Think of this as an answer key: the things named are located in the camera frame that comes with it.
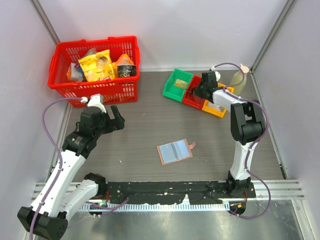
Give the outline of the green lotion bottle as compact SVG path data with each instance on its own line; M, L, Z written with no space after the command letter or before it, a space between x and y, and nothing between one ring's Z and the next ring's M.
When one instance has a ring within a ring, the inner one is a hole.
M244 79L243 79L243 75L242 72L239 70L238 72L236 72L230 82L230 86L233 87L234 89L234 94L239 96L241 94L241 92L243 91L244 87L246 86L247 83L247 74L249 72L249 68L247 66L244 66L243 64L240 64L240 68L244 73Z

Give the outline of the grey small box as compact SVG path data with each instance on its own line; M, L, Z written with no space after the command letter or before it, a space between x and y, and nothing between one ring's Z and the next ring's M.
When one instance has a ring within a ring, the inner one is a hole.
M72 62L69 65L66 76L69 82L82 82L84 80L83 74L75 67L75 63Z

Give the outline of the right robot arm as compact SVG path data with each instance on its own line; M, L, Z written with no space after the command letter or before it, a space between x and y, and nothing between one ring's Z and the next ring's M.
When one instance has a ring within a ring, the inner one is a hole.
M200 83L191 93L230 113L230 132L235 141L235 153L225 190L230 197L236 198L250 188L254 150L266 125L259 103L244 100L225 87L219 87L218 75L216 71L203 72Z

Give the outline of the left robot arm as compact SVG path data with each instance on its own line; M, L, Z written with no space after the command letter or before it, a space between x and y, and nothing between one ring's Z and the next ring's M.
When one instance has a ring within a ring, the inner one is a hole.
M98 139L125 127L125 119L116 105L110 118L101 106L85 108L75 130L64 140L58 163L37 198L29 207L21 207L17 217L30 236L59 240L69 221L89 199L102 199L107 193L106 179L90 173L72 193L66 194L74 176L97 146Z

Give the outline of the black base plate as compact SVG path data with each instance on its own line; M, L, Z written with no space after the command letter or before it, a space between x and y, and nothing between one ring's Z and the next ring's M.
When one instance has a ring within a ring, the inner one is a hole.
M188 197L191 205L220 203L222 199L253 199L256 197L251 183L243 190L229 190L223 181L114 181L108 182L91 200L108 200L120 204L128 199L131 205L181 204Z

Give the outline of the yellow chips bag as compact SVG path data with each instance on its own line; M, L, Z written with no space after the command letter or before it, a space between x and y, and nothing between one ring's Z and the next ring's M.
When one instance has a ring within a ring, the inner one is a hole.
M116 78L109 49L87 55L79 59L78 63L87 82L107 81Z

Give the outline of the yellow plastic bin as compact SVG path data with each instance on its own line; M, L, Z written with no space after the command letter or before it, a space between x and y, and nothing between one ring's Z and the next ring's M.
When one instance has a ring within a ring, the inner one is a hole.
M216 116L218 118L223 118L224 115L226 114L227 110L224 108L224 111L220 112L220 111L217 111L217 110L214 110L212 108L207 107L208 102L210 102L208 100L208 98L210 96L210 93L208 91L205 90L203 92L202 96L203 96L203 99L204 99L204 104L202 106L202 111L204 111L206 113L209 113L209 114L212 114L212 115L214 115L214 116Z

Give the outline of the orange snack packet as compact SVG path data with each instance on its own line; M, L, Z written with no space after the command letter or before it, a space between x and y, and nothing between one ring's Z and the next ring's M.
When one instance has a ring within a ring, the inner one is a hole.
M117 61L112 62L112 68L114 70L114 73L116 76L118 76L118 66L120 65L134 65L134 62L131 60L131 58L126 54L123 53Z

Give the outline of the red plastic bin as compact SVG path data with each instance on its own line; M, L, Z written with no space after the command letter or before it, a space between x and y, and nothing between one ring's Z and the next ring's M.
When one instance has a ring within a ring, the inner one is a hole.
M198 76L198 75L194 75L192 77L192 80L191 82L189 83L185 93L184 93L184 96L183 96L183 99L182 99L182 103L183 104L186 104L188 106L191 106L193 108L196 108L196 109L199 109L199 110L202 110L203 108L203 105L205 103L205 100L194 95L192 93L192 91L201 83L201 77Z

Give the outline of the gold credit card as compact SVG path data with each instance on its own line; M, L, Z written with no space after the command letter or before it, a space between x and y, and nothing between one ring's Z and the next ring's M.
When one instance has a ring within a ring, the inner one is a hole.
M174 82L174 86L181 88L181 89L185 89L188 85L187 81L181 80L181 79L176 79Z

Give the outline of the red plastic shopping basket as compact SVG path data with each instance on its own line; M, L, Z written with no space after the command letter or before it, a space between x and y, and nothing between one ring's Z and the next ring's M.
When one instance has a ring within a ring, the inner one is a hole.
M70 82L67 71L71 63L76 63L89 49L98 52L110 50L112 61L127 54L136 66L136 75L121 77L110 81ZM138 100L138 81L140 78L140 49L138 39L134 35L110 36L101 40L85 40L60 42L56 45L52 56L47 85L64 98L87 97L95 94L103 96L105 105L136 102Z

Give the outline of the black round can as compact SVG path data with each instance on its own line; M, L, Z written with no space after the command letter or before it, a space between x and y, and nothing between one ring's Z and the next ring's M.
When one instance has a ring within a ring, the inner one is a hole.
M117 66L117 76L119 78L134 77L137 75L137 67L132 64L122 64Z

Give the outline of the pink leather card holder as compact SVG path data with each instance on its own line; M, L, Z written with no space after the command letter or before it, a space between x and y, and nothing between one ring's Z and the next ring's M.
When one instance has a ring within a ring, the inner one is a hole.
M161 164L168 165L193 157L192 149L196 146L196 142L188 143L187 139L181 139L157 146L157 152Z

